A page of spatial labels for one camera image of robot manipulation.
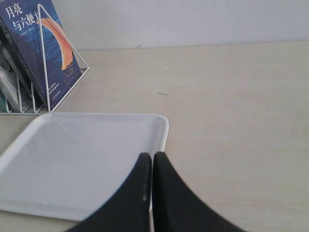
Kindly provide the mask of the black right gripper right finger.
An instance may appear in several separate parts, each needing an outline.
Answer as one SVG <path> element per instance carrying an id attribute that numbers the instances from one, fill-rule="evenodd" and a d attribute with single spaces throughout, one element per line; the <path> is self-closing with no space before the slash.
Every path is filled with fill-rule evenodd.
<path id="1" fill-rule="evenodd" d="M 244 231 L 197 197 L 164 152 L 153 161 L 153 218 L 156 232 Z"/>

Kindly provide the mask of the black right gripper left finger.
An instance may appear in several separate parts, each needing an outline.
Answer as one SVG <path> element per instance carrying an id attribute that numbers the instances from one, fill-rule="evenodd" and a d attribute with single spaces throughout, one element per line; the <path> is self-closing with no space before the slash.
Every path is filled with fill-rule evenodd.
<path id="1" fill-rule="evenodd" d="M 120 188 L 69 232 L 149 232 L 152 159 L 141 153 Z"/>

